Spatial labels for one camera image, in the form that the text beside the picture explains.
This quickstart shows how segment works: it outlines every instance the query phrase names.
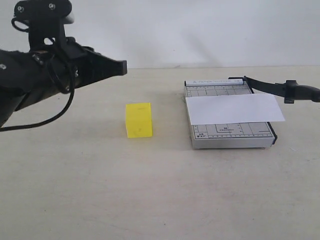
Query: yellow cube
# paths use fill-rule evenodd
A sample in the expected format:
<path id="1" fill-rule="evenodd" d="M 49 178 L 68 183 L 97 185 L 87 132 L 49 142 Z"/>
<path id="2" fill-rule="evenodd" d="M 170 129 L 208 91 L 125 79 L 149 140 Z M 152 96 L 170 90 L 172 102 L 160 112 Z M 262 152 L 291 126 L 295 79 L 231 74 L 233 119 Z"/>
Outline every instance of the yellow cube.
<path id="1" fill-rule="evenodd" d="M 125 107 L 125 126 L 129 139 L 153 136 L 151 103 L 131 103 Z"/>

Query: screw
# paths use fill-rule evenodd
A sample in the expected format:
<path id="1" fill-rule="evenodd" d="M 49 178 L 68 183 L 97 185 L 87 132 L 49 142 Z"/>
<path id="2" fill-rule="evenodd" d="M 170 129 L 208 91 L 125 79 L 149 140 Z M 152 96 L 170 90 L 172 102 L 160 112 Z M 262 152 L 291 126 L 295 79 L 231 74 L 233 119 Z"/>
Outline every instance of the screw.
<path id="1" fill-rule="evenodd" d="M 50 8 L 51 10 L 55 10 L 55 9 L 56 9 L 56 5 L 54 5 L 53 3 L 50 3 L 50 4 L 49 4 L 49 8 Z"/>
<path id="2" fill-rule="evenodd" d="M 17 10 L 18 10 L 20 13 L 22 13 L 22 12 L 25 10 L 25 8 L 24 8 L 23 6 L 18 6 Z"/>
<path id="3" fill-rule="evenodd" d="M 7 69 L 7 66 L 6 66 L 6 65 L 4 65 L 4 64 L 0 64 L 0 69 L 2 69 L 2 70 L 6 70 L 6 69 Z"/>

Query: white background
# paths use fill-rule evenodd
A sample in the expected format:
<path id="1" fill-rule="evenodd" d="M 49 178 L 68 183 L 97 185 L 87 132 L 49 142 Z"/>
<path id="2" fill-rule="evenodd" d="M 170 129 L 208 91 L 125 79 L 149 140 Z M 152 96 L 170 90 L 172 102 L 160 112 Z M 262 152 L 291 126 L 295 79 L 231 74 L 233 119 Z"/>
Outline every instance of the white background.
<path id="1" fill-rule="evenodd" d="M 2 0 L 0 48 L 28 50 Z M 67 35 L 129 68 L 320 64 L 318 0 L 73 0 Z"/>

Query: table surface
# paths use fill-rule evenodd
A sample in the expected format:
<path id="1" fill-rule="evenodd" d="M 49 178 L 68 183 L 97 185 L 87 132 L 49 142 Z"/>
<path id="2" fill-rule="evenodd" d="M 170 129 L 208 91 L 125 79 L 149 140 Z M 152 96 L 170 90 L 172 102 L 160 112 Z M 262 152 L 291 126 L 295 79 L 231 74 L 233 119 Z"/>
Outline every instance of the table surface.
<path id="1" fill-rule="evenodd" d="M 65 116 L 1 133 L 7 240 L 318 240 L 320 104 L 278 98 L 269 149 L 193 150 L 184 81 L 248 76 L 320 87 L 320 67 L 135 69 L 78 89 Z M 9 125 L 45 120 L 57 95 Z M 152 104 L 154 137 L 127 139 L 125 105 Z"/>

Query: paper sheet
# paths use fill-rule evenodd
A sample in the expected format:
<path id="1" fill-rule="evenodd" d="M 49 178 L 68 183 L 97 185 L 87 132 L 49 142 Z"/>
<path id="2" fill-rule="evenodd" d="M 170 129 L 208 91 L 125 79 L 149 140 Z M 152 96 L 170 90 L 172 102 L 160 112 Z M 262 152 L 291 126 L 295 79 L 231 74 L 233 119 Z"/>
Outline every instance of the paper sheet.
<path id="1" fill-rule="evenodd" d="M 186 104 L 191 125 L 285 121 L 275 96 L 268 93 L 194 96 Z"/>

